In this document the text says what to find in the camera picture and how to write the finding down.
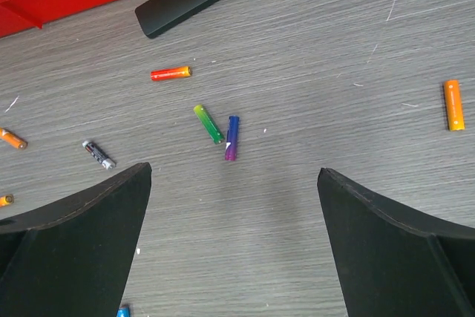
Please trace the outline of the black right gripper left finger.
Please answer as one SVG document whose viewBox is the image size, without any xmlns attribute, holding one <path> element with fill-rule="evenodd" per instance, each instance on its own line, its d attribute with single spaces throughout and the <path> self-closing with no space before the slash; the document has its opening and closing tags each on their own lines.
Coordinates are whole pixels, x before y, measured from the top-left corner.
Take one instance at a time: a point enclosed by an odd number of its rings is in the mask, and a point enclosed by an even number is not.
<svg viewBox="0 0 475 317">
<path fill-rule="evenodd" d="M 1 220 L 2 316 L 115 316 L 151 191 L 138 163 Z"/>
</svg>

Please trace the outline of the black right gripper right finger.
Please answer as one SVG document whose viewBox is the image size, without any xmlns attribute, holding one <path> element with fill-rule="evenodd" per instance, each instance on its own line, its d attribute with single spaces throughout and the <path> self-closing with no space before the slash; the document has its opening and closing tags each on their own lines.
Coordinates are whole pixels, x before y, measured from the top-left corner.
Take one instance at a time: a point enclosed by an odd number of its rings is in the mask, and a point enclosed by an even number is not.
<svg viewBox="0 0 475 317">
<path fill-rule="evenodd" d="M 474 315 L 474 229 L 333 169 L 317 188 L 349 316 Z"/>
</svg>

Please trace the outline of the orange battery near edge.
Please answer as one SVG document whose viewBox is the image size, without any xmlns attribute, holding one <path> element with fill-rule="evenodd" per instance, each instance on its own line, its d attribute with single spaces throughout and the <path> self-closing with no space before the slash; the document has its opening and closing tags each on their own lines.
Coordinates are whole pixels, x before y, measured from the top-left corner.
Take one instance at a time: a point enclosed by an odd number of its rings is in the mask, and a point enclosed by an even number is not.
<svg viewBox="0 0 475 317">
<path fill-rule="evenodd" d="M 0 207 L 9 206 L 14 203 L 14 196 L 4 195 L 0 197 Z"/>
</svg>

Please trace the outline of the black white battery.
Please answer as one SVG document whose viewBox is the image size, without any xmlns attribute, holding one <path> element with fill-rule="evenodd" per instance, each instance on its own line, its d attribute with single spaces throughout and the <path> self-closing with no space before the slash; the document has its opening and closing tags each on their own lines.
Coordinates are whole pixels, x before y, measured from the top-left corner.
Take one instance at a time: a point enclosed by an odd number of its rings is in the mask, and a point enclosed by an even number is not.
<svg viewBox="0 0 475 317">
<path fill-rule="evenodd" d="M 105 153 L 102 149 L 90 140 L 85 140 L 82 147 L 88 151 L 91 156 L 104 168 L 111 170 L 116 166 L 116 163 Z"/>
</svg>

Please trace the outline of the orange battery left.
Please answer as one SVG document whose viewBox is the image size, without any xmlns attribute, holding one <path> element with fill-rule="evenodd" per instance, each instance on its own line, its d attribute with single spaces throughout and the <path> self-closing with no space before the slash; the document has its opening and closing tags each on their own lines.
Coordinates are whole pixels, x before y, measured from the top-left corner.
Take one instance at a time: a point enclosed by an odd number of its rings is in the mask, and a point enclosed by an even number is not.
<svg viewBox="0 0 475 317">
<path fill-rule="evenodd" d="M 1 139 L 16 149 L 27 148 L 27 142 L 5 128 L 1 128 Z"/>
</svg>

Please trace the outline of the orange battery right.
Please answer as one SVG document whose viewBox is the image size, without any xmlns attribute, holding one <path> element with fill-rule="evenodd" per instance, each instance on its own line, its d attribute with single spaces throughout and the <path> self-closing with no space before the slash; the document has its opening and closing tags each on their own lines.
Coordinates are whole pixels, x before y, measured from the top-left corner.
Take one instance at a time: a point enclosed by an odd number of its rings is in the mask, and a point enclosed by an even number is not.
<svg viewBox="0 0 475 317">
<path fill-rule="evenodd" d="M 451 79 L 444 83 L 444 95 L 449 130 L 465 130 L 462 99 L 460 96 L 459 82 L 456 79 Z"/>
</svg>

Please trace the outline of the green yellow battery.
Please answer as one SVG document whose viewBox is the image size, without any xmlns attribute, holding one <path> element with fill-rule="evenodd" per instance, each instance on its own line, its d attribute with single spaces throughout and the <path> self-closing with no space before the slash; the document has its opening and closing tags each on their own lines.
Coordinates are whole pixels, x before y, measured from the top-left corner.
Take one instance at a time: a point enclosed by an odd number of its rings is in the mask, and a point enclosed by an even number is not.
<svg viewBox="0 0 475 317">
<path fill-rule="evenodd" d="M 206 132 L 213 140 L 214 144 L 220 144 L 225 140 L 216 122 L 213 120 L 213 118 L 203 105 L 196 105 L 194 107 L 194 113 L 205 128 Z"/>
</svg>

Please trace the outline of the blue purple battery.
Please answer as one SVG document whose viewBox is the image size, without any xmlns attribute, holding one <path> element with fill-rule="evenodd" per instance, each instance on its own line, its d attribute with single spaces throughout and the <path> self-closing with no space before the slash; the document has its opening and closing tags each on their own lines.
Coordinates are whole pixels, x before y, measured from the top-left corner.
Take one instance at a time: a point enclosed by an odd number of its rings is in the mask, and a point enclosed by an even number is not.
<svg viewBox="0 0 475 317">
<path fill-rule="evenodd" d="M 226 135 L 225 160 L 235 161 L 238 152 L 238 134 L 240 117 L 230 116 Z"/>
</svg>

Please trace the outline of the red orange battery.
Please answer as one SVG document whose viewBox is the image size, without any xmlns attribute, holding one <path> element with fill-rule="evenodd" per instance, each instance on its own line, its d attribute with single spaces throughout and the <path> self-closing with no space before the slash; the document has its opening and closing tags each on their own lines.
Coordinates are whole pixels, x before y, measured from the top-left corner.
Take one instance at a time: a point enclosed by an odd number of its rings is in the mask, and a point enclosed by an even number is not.
<svg viewBox="0 0 475 317">
<path fill-rule="evenodd" d="M 168 79 L 186 78 L 192 75 L 192 70 L 189 66 L 178 68 L 166 68 L 155 70 L 150 73 L 151 80 L 159 82 Z"/>
</svg>

